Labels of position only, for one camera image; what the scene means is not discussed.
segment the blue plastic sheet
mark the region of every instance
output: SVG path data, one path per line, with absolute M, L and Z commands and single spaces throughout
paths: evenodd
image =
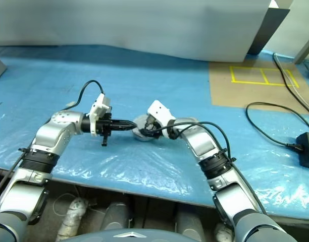
M 111 99 L 113 118 L 133 120 L 158 99 L 175 117 L 217 123 L 266 210 L 309 218 L 309 169 L 299 165 L 296 153 L 259 134 L 246 120 L 244 109 L 211 104 L 207 62 L 106 46 L 2 47 L 0 58 L 8 66 L 0 78 L 0 168 L 11 167 L 20 155 L 18 148 L 26 147 L 54 112 L 75 101 L 86 81 L 96 79 Z M 271 60 L 268 54 L 260 58 Z M 307 75 L 304 66 L 298 68 Z M 89 112 L 98 92 L 96 86 L 88 87 L 74 110 Z M 284 142 L 293 143 L 309 132 L 290 113 L 252 110 L 251 116 Z M 223 144 L 223 137 L 216 134 Z M 213 193 L 182 140 L 145 143 L 132 132 L 113 132 L 107 147 L 100 144 L 100 137 L 89 134 L 73 137 L 53 170 L 54 177 L 213 206 Z

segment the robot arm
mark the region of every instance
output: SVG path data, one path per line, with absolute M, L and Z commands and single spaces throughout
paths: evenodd
M 133 122 L 111 119 L 109 104 L 101 94 L 89 114 L 56 112 L 37 131 L 29 149 L 22 149 L 22 162 L 0 196 L 0 241 L 21 242 L 27 224 L 38 222 L 48 195 L 45 185 L 73 135 L 101 135 L 106 146 L 111 131 L 135 127 Z
M 210 188 L 215 192 L 213 201 L 221 219 L 233 228 L 237 242 L 296 241 L 270 217 L 260 213 L 257 200 L 241 178 L 233 160 L 227 156 L 227 150 L 219 147 L 206 129 L 191 124 L 198 123 L 198 120 L 175 118 L 156 100 L 148 109 L 144 128 L 142 123 L 136 122 L 141 129 L 133 131 L 139 138 L 152 136 L 152 131 L 168 126 L 160 130 L 160 135 L 169 139 L 180 136 L 186 141 Z

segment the table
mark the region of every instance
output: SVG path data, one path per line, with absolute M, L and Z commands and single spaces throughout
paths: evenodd
M 259 58 L 271 61 L 267 53 Z M 0 169 L 11 167 L 18 148 L 26 147 L 54 112 L 75 101 L 81 86 L 95 79 L 111 99 L 113 118 L 133 120 L 158 99 L 176 117 L 217 123 L 267 212 L 309 219 L 309 169 L 299 165 L 296 153 L 259 134 L 243 108 L 211 105 L 207 62 L 108 46 L 0 47 L 0 59 L 8 66 L 0 77 Z M 297 67 L 307 77 L 305 67 Z M 89 112 L 98 92 L 88 87 L 73 110 Z M 251 116 L 285 142 L 309 132 L 290 113 L 252 110 Z M 147 143 L 128 131 L 113 132 L 102 147 L 101 137 L 75 136 L 53 175 L 85 186 L 213 206 L 213 193 L 182 140 Z

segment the power adapter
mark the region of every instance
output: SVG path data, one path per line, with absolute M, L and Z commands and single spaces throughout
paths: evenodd
M 299 135 L 296 143 L 303 146 L 303 150 L 299 152 L 299 164 L 309 168 L 309 133 Z

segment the black power cord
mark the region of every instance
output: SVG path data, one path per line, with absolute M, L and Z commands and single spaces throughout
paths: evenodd
M 99 89 L 100 89 L 100 92 L 101 92 L 101 93 L 104 93 L 104 90 L 103 90 L 102 86 L 100 85 L 100 83 L 99 83 L 98 81 L 96 81 L 96 80 L 90 80 L 90 81 L 86 82 L 86 83 L 84 84 L 84 86 L 81 88 L 80 93 L 79 93 L 79 96 L 78 96 L 78 100 L 76 101 L 76 103 L 74 103 L 73 105 L 71 105 L 71 106 L 69 106 L 69 107 L 65 107 L 65 108 L 62 109 L 62 110 L 68 110 L 68 109 L 70 109 L 70 108 L 76 107 L 76 106 L 80 103 L 80 101 L 81 101 L 81 99 L 82 99 L 82 96 L 83 96 L 83 94 L 84 94 L 84 91 L 85 91 L 86 87 L 87 87 L 89 84 L 91 84 L 91 83 L 96 83 L 96 84 L 98 85 Z M 33 140 L 31 141 L 30 145 L 26 148 L 27 150 L 30 149 L 32 142 L 33 142 Z M 11 166 L 11 168 L 8 170 L 8 172 L 5 174 L 5 176 L 4 176 L 4 177 L 2 178 L 2 180 L 0 181 L 0 190 L 1 190 L 1 188 L 3 187 L 3 185 L 5 184 L 5 182 L 7 181 L 7 179 L 9 178 L 9 176 L 11 175 L 12 171 L 15 169 L 15 167 L 19 164 L 19 162 L 20 162 L 20 161 L 23 159 L 23 157 L 25 156 L 25 149 L 20 149 L 20 150 L 21 150 L 23 153 L 22 153 L 22 154 L 20 155 L 20 157 L 14 162 L 14 164 Z
M 306 104 L 304 102 L 302 102 L 299 97 L 297 97 L 297 95 L 290 89 L 290 87 L 288 86 L 287 82 L 286 82 L 286 78 L 283 72 L 283 69 L 280 67 L 278 61 L 276 60 L 276 53 L 273 53 L 272 55 L 272 59 L 275 62 L 278 70 L 280 71 L 281 77 L 285 83 L 285 86 L 287 88 L 287 90 L 290 92 L 290 94 L 301 104 L 301 106 L 303 106 L 308 112 L 309 112 L 309 107 L 306 106 Z
M 260 129 L 253 121 L 252 119 L 250 118 L 249 116 L 249 108 L 253 105 L 264 105 L 264 106 L 273 106 L 273 107 L 280 107 L 280 108 L 283 108 L 283 109 L 286 109 L 288 111 L 291 111 L 293 112 L 294 114 L 296 114 L 308 127 L 309 127 L 309 122 L 303 117 L 301 116 L 298 112 L 296 112 L 295 110 L 289 108 L 289 107 L 286 107 L 286 106 L 282 106 L 282 105 L 278 105 L 278 104 L 274 104 L 274 103 L 268 103 L 268 102 L 252 102 L 250 103 L 246 109 L 245 109 L 245 116 L 246 118 L 248 119 L 248 121 L 250 122 L 250 124 L 255 127 L 260 133 L 262 133 L 264 136 L 266 136 L 268 139 L 272 140 L 273 142 L 279 144 L 279 145 L 283 145 L 283 146 L 286 146 L 296 152 L 302 152 L 303 151 L 303 147 L 301 145 L 297 145 L 297 144 L 288 144 L 288 143 L 284 143 L 284 142 L 281 142 L 281 141 L 278 141 L 272 137 L 270 137 L 266 132 L 264 132 L 262 129 Z
M 207 128 L 206 126 L 204 126 L 203 124 L 207 124 L 207 125 L 212 125 L 214 127 L 216 127 L 220 132 L 221 134 L 223 135 L 224 139 L 225 139 L 225 143 L 226 143 L 226 146 L 227 146 L 227 150 L 228 150 L 228 158 L 230 160 L 232 160 L 232 156 L 231 156 L 231 146 L 230 146 L 230 142 L 229 142 L 229 139 L 227 138 L 227 135 L 225 134 L 225 132 L 223 131 L 223 129 L 221 127 L 219 127 L 217 124 L 213 123 L 213 122 L 199 122 L 199 123 L 196 123 L 196 122 L 182 122 L 182 123 L 178 123 L 178 124 L 173 124 L 173 125 L 168 125 L 168 126 L 164 126 L 164 127 L 161 127 L 159 129 L 155 129 L 155 130 L 150 130 L 150 133 L 156 133 L 158 131 L 161 131 L 161 130 L 164 130 L 164 129 L 169 129 L 169 128 L 172 128 L 172 127 L 175 127 L 175 126 L 179 126 L 179 125 L 189 125 L 187 126 L 186 128 L 182 129 L 178 134 L 177 136 L 175 137 L 175 139 L 177 139 L 178 137 L 181 136 L 181 134 L 183 132 L 185 132 L 187 129 L 190 129 L 191 127 L 193 126 L 200 126 L 201 128 L 205 129 L 210 135 L 211 137 L 214 139 L 214 141 L 216 142 L 217 146 L 219 147 L 219 149 L 222 149 L 221 148 L 221 145 L 220 143 L 218 142 L 218 140 L 216 139 L 215 135 L 212 133 L 212 131 Z M 241 173 L 241 171 L 236 167 L 236 165 L 232 162 L 231 163 L 232 167 L 238 172 L 239 176 L 242 178 L 242 180 L 244 181 L 244 183 L 246 184 L 246 186 L 249 188 L 252 196 L 254 197 L 254 199 L 256 200 L 257 204 L 259 205 L 262 213 L 266 214 L 267 215 L 267 212 L 263 206 L 263 204 L 261 203 L 260 199 L 258 198 L 258 196 L 256 195 L 255 191 L 253 190 L 252 186 L 250 185 L 250 183 L 248 182 L 248 180 L 244 177 L 244 175 Z

